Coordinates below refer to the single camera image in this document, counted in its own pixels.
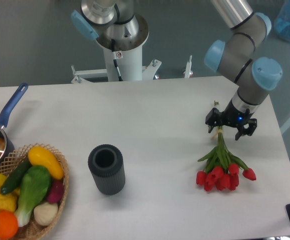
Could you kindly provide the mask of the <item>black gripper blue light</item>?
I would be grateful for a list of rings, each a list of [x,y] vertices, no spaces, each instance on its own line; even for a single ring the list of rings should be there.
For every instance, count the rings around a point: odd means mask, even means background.
[[[235,140],[238,141],[242,136],[252,136],[257,128],[257,119],[252,118],[254,114],[252,105],[234,105],[231,100],[224,111],[219,111],[216,107],[212,108],[205,118],[205,124],[208,126],[208,133],[211,133],[215,127],[229,126],[237,128]]]

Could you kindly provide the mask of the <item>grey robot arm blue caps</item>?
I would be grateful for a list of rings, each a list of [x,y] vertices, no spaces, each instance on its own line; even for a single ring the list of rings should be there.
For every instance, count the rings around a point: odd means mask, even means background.
[[[253,114],[282,77],[282,68],[271,58],[251,59],[251,54],[271,31],[270,19],[252,10],[245,0],[212,2],[232,31],[224,42],[215,41],[204,63],[238,86],[224,111],[211,110],[205,123],[209,130],[219,126],[237,129],[235,138],[251,136],[257,128]],[[108,80],[140,81],[154,78],[160,62],[142,65],[142,47],[149,30],[145,19],[134,12],[131,0],[84,0],[71,20],[88,40],[103,48]]]

